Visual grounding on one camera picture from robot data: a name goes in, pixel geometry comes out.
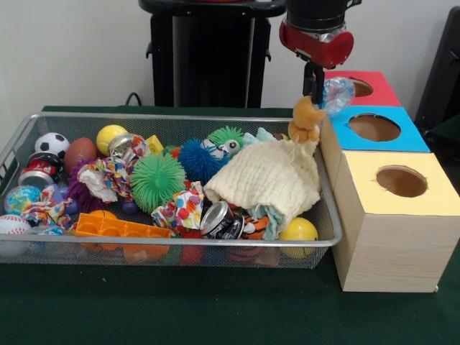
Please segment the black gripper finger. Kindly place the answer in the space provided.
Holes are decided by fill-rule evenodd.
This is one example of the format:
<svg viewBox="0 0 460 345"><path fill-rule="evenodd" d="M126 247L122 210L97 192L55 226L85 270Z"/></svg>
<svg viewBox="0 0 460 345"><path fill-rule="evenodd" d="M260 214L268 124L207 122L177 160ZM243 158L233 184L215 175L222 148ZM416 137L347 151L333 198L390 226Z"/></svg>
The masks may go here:
<svg viewBox="0 0 460 345"><path fill-rule="evenodd" d="M303 95L309 96L312 93L315 83L314 66L306 63L303 74Z"/></svg>
<svg viewBox="0 0 460 345"><path fill-rule="evenodd" d="M314 68L314 85L312 90L312 102L319 105L323 102L323 88L324 88L324 70L323 68Z"/></svg>

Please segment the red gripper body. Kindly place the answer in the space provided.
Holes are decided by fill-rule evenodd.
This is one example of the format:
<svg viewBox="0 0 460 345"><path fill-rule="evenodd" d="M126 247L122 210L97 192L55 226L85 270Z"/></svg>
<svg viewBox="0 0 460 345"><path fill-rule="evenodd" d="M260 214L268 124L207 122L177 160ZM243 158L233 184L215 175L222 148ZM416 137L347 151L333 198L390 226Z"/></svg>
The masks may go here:
<svg viewBox="0 0 460 345"><path fill-rule="evenodd" d="M327 33L302 32L284 19L280 25L279 38L283 46L304 61L325 69L343 65L354 46L354 37L343 24Z"/></svg>

